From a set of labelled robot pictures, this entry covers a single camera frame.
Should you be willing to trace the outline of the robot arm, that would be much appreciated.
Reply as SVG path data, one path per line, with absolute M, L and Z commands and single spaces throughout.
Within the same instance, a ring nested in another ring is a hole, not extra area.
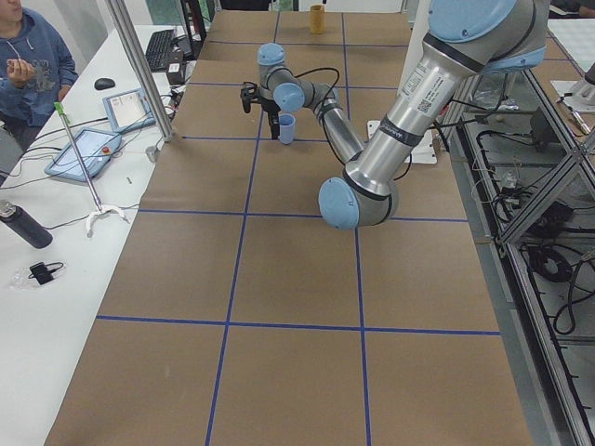
M 318 193 L 320 213 L 333 228 L 375 226 L 394 215 L 398 169 L 465 79 L 524 71 L 545 56 L 547 1 L 431 1 L 416 19 L 427 23 L 425 34 L 412 40 L 421 55 L 367 141 L 354 130 L 334 88 L 294 75 L 278 44 L 258 49 L 259 80 L 242 87 L 244 109 L 260 105 L 274 138 L 282 112 L 306 108 L 315 115 L 343 165 L 341 175 L 327 179 Z

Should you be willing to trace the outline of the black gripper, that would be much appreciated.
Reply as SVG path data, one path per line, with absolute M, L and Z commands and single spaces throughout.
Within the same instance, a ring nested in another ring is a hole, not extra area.
M 280 136 L 279 106 L 272 99 L 266 97 L 259 85 L 253 82 L 243 82 L 240 91 L 240 99 L 244 113 L 250 113 L 254 104 L 260 105 L 268 115 L 271 138 L 278 139 Z

